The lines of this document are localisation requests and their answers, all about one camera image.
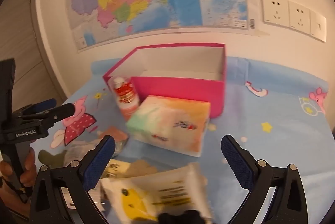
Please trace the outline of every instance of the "pink box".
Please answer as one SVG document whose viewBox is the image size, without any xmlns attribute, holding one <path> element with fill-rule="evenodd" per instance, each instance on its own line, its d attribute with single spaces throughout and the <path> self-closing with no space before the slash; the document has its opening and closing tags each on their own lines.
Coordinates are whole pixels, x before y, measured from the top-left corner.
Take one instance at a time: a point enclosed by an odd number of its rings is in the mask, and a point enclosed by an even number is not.
<svg viewBox="0 0 335 224">
<path fill-rule="evenodd" d="M 131 77 L 141 101 L 148 95 L 157 95 L 210 102 L 210 118 L 215 118 L 224 106 L 225 45 L 175 43 L 136 47 L 103 75 L 110 90 L 116 76 Z"/>
</svg>

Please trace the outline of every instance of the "door frame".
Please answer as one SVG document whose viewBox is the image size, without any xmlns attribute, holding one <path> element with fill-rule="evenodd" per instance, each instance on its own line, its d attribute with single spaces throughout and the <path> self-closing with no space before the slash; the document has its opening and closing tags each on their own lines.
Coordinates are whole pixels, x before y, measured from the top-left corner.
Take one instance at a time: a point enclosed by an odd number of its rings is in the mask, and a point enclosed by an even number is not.
<svg viewBox="0 0 335 224">
<path fill-rule="evenodd" d="M 62 86 L 58 82 L 58 79 L 49 61 L 48 54 L 46 53 L 46 50 L 44 48 L 44 43 L 43 43 L 41 32 L 40 32 L 40 26 L 39 26 L 38 19 L 37 19 L 36 0 L 30 0 L 30 15 L 31 15 L 32 27 L 34 29 L 35 38 L 37 42 L 37 48 L 41 54 L 42 62 L 46 68 L 46 71 L 51 79 L 52 84 L 55 87 L 56 92 L 59 94 L 60 98 L 63 101 L 65 101 L 67 100 L 67 96 L 65 95 Z"/>
</svg>

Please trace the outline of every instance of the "wall socket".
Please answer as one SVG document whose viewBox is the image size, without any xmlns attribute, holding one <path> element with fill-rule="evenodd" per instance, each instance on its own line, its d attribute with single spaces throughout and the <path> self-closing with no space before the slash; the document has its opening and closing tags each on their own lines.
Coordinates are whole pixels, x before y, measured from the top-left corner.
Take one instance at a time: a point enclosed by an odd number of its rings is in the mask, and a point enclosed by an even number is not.
<svg viewBox="0 0 335 224">
<path fill-rule="evenodd" d="M 289 1 L 290 28 L 310 34 L 310 10 L 306 7 Z"/>
<path fill-rule="evenodd" d="M 263 0 L 264 22 L 289 27 L 289 2 L 287 0 Z"/>
<path fill-rule="evenodd" d="M 327 38 L 327 21 L 321 14 L 311 10 L 311 35 L 323 42 Z"/>
</svg>

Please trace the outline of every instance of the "door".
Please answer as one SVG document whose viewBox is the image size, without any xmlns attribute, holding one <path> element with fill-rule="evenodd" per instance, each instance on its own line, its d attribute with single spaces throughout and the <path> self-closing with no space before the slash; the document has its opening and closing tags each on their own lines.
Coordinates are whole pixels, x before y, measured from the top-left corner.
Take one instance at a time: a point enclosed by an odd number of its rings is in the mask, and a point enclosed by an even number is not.
<svg viewBox="0 0 335 224">
<path fill-rule="evenodd" d="M 35 0 L 4 0 L 0 6 L 0 60 L 8 58 L 16 63 L 13 110 L 50 98 L 64 102 L 41 41 Z"/>
</svg>

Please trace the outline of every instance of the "red and white bottle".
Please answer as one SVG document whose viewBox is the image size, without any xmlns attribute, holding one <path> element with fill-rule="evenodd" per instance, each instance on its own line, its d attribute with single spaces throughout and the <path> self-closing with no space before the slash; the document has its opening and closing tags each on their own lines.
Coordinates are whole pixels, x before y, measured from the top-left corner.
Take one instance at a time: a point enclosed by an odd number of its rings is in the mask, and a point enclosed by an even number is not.
<svg viewBox="0 0 335 224">
<path fill-rule="evenodd" d="M 140 105 L 138 94 L 130 79 L 125 77 L 113 78 L 113 88 L 116 103 L 126 121 L 133 115 Z"/>
</svg>

